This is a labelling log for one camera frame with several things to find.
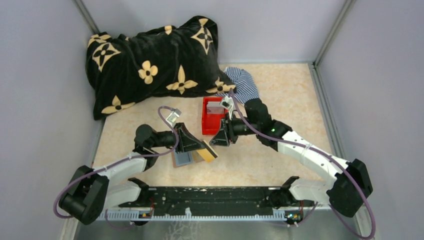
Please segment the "pink leather card holder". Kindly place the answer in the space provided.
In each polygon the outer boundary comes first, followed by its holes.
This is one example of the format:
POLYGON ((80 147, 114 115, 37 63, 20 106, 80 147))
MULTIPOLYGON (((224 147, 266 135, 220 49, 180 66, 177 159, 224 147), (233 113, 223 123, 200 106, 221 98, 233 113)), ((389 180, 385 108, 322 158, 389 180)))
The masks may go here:
POLYGON ((197 164, 203 161, 204 159, 196 151, 180 153, 174 151, 172 153, 172 162, 174 168, 197 164))

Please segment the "red plastic bin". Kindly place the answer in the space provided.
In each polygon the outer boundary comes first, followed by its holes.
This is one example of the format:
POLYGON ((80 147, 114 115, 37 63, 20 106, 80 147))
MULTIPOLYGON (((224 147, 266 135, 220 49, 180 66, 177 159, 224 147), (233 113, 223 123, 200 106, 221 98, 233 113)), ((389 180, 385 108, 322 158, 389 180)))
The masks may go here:
POLYGON ((202 101, 202 114, 201 114, 201 131, 203 135, 215 135, 221 127, 221 119, 225 117, 228 112, 225 109, 224 114, 207 114, 206 105, 208 102, 220 102, 223 97, 204 97, 202 101))

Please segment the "gold striped credit card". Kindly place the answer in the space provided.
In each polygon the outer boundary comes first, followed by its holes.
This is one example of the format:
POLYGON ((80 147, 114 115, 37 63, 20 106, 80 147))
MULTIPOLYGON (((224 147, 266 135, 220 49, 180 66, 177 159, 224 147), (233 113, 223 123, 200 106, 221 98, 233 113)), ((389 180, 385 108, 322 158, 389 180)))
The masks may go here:
POLYGON ((217 152, 205 140, 202 141, 202 148, 197 149, 196 153, 208 163, 218 158, 217 152))

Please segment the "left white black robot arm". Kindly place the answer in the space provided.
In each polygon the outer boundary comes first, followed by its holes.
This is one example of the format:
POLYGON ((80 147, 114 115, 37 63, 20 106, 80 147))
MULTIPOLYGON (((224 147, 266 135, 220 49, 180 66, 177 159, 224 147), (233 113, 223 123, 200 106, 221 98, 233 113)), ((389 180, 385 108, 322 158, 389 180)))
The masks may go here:
POLYGON ((148 124, 135 131, 134 150, 127 157, 109 165, 90 168, 79 167, 70 183, 54 201, 53 212, 59 218, 75 218, 84 225, 93 223, 100 214, 124 203, 144 207, 149 203, 149 187, 131 178, 152 168, 157 159, 170 153, 192 151, 211 153, 208 143, 194 137, 183 122, 177 122, 181 112, 170 108, 162 121, 169 131, 156 131, 148 124))

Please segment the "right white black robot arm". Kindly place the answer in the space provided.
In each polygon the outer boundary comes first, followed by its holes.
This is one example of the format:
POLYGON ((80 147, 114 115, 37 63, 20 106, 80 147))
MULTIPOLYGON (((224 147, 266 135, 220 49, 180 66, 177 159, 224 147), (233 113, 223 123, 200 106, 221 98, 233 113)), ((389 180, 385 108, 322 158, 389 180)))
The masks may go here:
POLYGON ((224 97, 219 105, 228 112, 220 120, 220 128, 210 145, 228 147, 240 136, 255 135, 264 146, 296 159, 321 177, 321 180, 290 177, 281 187, 285 205, 314 201, 329 204, 342 216, 352 218, 373 192, 364 162, 333 156, 310 143, 289 125, 272 119, 259 98, 246 102, 245 117, 235 116, 236 103, 230 96, 224 97))

